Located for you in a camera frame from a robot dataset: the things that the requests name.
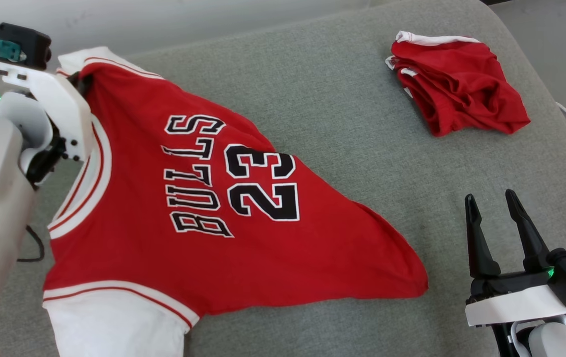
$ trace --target sofa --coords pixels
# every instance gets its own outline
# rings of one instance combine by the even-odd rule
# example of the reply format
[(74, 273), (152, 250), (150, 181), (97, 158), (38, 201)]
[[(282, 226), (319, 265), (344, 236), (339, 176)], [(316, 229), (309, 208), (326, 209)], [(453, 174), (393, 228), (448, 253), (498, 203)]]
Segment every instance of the sofa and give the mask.
[[(464, 129), (432, 136), (384, 64), (399, 30), (489, 45), (531, 124), (513, 135)], [(498, 356), (492, 331), (468, 327), (464, 315), (471, 283), (464, 197), (475, 195), (502, 271), (521, 270), (523, 260), (506, 189), (516, 191), (550, 249), (566, 248), (566, 119), (512, 35), (478, 0), (394, 0), (127, 59), (252, 120), (278, 151), (385, 217), (428, 272), (430, 289), (419, 298), (205, 316), (186, 336), (187, 357)], [(40, 189), (31, 225), (41, 237), (79, 167), (60, 162)], [(30, 239), (22, 255), (37, 255)], [(47, 248), (43, 262), (11, 272), (0, 299), (4, 357), (58, 355), (41, 307), (52, 264)]]

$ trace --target jersey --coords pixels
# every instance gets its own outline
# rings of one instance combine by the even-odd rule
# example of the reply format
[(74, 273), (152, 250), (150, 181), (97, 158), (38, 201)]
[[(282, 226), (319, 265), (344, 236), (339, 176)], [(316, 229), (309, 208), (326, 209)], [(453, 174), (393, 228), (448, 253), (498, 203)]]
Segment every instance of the jersey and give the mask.
[(79, 330), (74, 309), (88, 318), (117, 304), (140, 321), (156, 309), (183, 333), (205, 314), (427, 289), (387, 221), (276, 152), (248, 119), (106, 48), (61, 62), (92, 76), (97, 145), (49, 225), (54, 330)]
[(398, 32), (386, 59), (434, 136), (465, 127), (512, 134), (530, 124), (490, 48), (462, 36)]

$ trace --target jersey hem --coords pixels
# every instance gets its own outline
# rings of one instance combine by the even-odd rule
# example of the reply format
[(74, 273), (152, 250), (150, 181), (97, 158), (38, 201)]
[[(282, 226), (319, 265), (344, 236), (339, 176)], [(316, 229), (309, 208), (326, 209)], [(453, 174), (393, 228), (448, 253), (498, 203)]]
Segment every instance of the jersey hem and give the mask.
[(192, 328), (197, 322), (199, 322), (199, 315), (178, 300), (171, 298), (158, 290), (145, 287), (144, 285), (119, 280), (105, 280), (101, 282), (74, 285), (72, 287), (45, 290), (43, 294), (43, 307), (47, 309), (47, 304), (55, 300), (73, 298), (80, 294), (99, 290), (120, 290), (136, 294), (155, 303), (158, 307), (172, 312), (174, 315), (182, 319), (189, 328)]

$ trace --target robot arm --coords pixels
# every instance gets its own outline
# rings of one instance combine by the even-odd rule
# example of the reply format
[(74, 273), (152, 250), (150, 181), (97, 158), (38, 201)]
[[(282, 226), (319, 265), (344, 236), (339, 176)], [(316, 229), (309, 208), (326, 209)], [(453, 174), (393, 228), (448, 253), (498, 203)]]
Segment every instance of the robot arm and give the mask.
[[(507, 207), (523, 245), (524, 271), (501, 274), (483, 236), (475, 197), (466, 196), (470, 276), (469, 326), (491, 327), (501, 357), (566, 356), (566, 251), (549, 251), (513, 190)], [(519, 330), (521, 323), (544, 321)]]
[(0, 74), (29, 90), (0, 99), (0, 292), (18, 258), (38, 186), (59, 158), (86, 160), (94, 145), (88, 104), (65, 77), (42, 71), (50, 43), (35, 30), (0, 25)]

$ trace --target white wall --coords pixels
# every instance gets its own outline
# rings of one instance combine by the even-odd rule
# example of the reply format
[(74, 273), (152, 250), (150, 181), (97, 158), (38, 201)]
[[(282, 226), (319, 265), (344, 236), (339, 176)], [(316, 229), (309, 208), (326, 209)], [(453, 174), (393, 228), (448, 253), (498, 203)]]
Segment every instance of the white wall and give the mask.
[(368, 6), (369, 0), (0, 0), (0, 22), (51, 36), (56, 56), (131, 55)]

